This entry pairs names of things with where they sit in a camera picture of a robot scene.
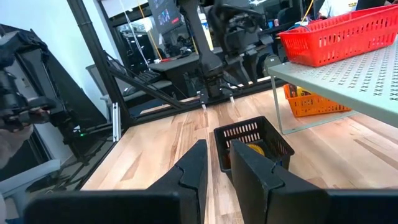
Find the orange plastic basket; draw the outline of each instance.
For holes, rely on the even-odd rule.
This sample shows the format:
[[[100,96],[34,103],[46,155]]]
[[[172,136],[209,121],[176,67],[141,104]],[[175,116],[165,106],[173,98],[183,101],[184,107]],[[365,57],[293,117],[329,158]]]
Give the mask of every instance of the orange plastic basket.
[[[350,111],[351,109],[315,94],[308,96],[289,96],[289,85],[284,85],[285,98],[289,101],[293,115],[302,116]]]
[[[280,33],[291,62],[319,67],[394,43],[398,5],[350,12]]]

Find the wooden table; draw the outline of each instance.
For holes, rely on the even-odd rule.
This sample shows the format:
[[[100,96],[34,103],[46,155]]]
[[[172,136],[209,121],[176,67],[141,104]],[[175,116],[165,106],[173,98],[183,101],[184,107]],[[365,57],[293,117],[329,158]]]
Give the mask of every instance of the wooden table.
[[[279,99],[284,99],[278,89]],[[272,91],[131,127],[83,190],[145,189],[164,175],[198,139],[208,143],[205,223],[243,223],[231,182],[220,171],[213,130],[264,115],[277,125]],[[282,116],[295,119],[286,100]],[[323,188],[398,188],[398,129],[363,114],[284,136],[295,150],[289,171]]]

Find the black cable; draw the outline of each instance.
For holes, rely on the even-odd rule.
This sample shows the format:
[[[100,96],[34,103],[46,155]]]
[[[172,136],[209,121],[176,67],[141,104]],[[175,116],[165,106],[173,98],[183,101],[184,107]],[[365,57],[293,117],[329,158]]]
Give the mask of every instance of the black cable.
[[[289,28],[289,29],[287,29],[287,30],[291,30],[291,29],[295,29],[295,28],[298,28],[298,27],[303,27],[303,28],[305,28],[306,30],[308,30],[309,32],[311,32],[311,30],[307,27],[307,26],[301,26],[301,25],[293,25],[291,28]]]
[[[176,88],[185,98],[188,98],[176,85],[174,85],[172,83],[172,85],[174,86],[174,88]]]

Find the white metal shelf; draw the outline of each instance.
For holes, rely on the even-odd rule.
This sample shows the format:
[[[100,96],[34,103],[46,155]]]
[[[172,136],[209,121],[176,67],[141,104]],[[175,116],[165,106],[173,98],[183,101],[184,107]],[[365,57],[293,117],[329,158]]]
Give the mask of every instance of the white metal shelf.
[[[269,74],[398,128],[398,39],[323,67],[289,62]]]

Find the white cable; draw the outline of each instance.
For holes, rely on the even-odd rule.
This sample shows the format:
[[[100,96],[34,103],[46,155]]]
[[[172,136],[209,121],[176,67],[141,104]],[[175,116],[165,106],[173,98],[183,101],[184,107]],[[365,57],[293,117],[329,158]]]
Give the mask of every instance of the white cable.
[[[142,53],[141,46],[139,45],[138,39],[137,39],[137,37],[136,37],[136,33],[134,32],[134,28],[133,28],[132,25],[131,25],[131,21],[130,21],[129,17],[127,16],[126,10],[125,10],[125,8],[124,8],[124,4],[123,4],[122,0],[119,0],[119,2],[120,2],[120,5],[122,6],[122,10],[123,10],[123,12],[124,12],[124,15],[126,16],[127,23],[129,24],[129,27],[130,27],[131,32],[132,32],[132,35],[134,36],[134,40],[136,41],[136,45],[137,45],[138,51],[141,53],[142,58],[143,58],[144,61],[145,61],[145,64],[148,66],[147,59],[145,58],[144,54]]]

